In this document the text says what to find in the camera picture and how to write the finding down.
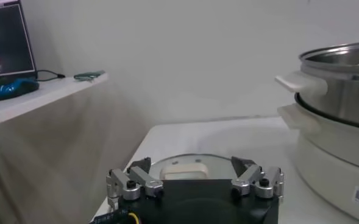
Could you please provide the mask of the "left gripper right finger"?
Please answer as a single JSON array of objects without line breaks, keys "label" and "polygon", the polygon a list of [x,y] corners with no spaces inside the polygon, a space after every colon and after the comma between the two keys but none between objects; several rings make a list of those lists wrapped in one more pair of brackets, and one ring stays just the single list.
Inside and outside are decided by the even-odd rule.
[{"label": "left gripper right finger", "polygon": [[270,167],[264,170],[262,166],[253,160],[231,157],[230,159],[236,178],[231,182],[232,197],[241,200],[251,193],[261,199],[277,197],[281,200],[284,196],[285,174],[279,167]]}]

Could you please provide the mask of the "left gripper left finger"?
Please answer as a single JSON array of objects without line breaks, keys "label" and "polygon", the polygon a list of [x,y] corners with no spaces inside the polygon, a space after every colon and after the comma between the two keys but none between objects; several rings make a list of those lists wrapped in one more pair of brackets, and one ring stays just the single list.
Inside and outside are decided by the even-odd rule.
[{"label": "left gripper left finger", "polygon": [[164,196],[162,180],[150,176],[150,157],[131,162],[130,166],[122,171],[110,169],[106,176],[107,203],[115,211],[119,209],[119,201],[137,201],[143,192],[145,196],[160,200]]}]

